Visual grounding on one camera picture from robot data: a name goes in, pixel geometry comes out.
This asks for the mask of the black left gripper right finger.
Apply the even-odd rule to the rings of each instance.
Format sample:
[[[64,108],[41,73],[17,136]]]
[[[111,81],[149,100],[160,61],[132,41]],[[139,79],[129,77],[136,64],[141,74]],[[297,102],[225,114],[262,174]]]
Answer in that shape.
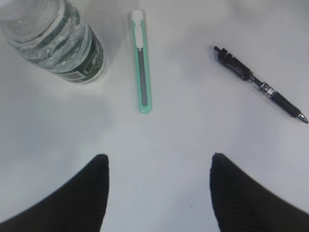
[[[260,185],[227,156],[215,153],[211,202],[222,232],[307,232],[309,215]]]

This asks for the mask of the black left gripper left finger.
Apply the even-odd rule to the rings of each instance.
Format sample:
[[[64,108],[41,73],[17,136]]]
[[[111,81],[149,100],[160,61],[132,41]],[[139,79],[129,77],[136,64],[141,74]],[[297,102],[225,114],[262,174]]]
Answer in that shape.
[[[109,159],[95,156],[72,179],[24,212],[2,232],[99,232],[109,196]]]

